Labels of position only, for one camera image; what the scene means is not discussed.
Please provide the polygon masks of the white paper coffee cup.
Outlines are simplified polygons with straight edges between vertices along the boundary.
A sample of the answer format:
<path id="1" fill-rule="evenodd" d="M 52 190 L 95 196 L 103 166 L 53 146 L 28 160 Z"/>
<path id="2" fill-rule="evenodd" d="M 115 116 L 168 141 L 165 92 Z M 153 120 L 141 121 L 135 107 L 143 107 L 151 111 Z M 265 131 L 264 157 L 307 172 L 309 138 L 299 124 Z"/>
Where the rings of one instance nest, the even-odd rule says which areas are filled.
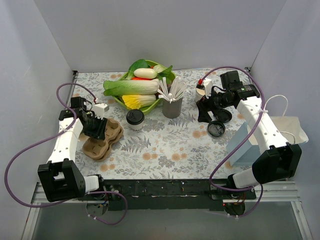
<path id="1" fill-rule="evenodd" d="M 143 126 L 144 126 L 144 123 L 143 122 L 141 122 L 141 123 L 139 123 L 139 124 L 128 124 L 128 134 L 129 135 L 136 135 L 136 134 L 138 134 L 141 130 L 142 130 L 142 128 L 143 128 Z"/>

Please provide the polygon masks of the white paper bag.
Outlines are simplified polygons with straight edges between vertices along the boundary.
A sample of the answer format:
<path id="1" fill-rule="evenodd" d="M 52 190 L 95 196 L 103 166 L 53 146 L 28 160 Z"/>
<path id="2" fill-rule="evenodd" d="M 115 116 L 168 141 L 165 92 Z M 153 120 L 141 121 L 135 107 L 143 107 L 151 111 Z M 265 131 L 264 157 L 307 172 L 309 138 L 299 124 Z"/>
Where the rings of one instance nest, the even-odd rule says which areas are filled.
<path id="1" fill-rule="evenodd" d="M 262 118 L 253 134 L 228 158 L 228 163 L 233 167 L 250 167 L 270 146 L 283 147 L 286 143 L 301 145 L 309 141 L 298 117 L 286 116 L 286 110 L 282 116 L 269 116 L 266 106 L 262 105 L 262 99 L 259 97 L 253 96 L 241 100 L 236 110 L 243 116 L 245 122 L 227 144 L 229 154 L 248 136 L 260 114 Z"/>

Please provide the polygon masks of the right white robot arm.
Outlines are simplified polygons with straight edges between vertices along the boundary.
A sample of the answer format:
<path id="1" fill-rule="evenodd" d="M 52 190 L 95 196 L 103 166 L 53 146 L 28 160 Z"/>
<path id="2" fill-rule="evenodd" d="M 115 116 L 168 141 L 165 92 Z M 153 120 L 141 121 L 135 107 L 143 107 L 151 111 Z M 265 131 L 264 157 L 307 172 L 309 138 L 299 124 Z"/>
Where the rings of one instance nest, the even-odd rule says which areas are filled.
<path id="1" fill-rule="evenodd" d="M 225 186 L 217 185 L 227 192 L 232 199 L 237 199 L 245 191 L 257 185 L 292 178 L 297 170 L 302 149 L 291 144 L 277 129 L 265 110 L 265 97 L 257 83 L 243 84 L 239 78 L 240 69 L 232 67 L 231 71 L 220 75 L 222 88 L 215 91 L 212 81 L 203 77 L 198 85 L 205 90 L 205 95 L 196 102 L 198 122 L 213 124 L 209 112 L 216 113 L 228 107 L 234 107 L 250 127 L 248 135 L 225 157 L 228 160 L 249 138 L 254 136 L 260 150 L 260 156 L 252 167 L 231 174 Z"/>

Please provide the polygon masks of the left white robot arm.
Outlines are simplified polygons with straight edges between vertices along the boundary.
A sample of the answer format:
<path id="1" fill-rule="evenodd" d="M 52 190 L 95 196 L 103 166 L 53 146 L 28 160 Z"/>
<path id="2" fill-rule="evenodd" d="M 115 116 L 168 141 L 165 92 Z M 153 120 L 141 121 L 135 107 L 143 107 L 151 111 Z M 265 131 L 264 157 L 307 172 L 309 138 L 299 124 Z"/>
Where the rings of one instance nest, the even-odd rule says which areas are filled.
<path id="1" fill-rule="evenodd" d="M 105 140 L 109 106 L 92 104 L 83 97 L 73 97 L 70 107 L 60 112 L 59 132 L 53 152 L 37 173 L 49 202 L 82 198 L 86 193 L 95 200 L 106 196 L 106 187 L 99 175 L 83 176 L 75 163 L 79 136 L 85 134 L 93 140 Z"/>

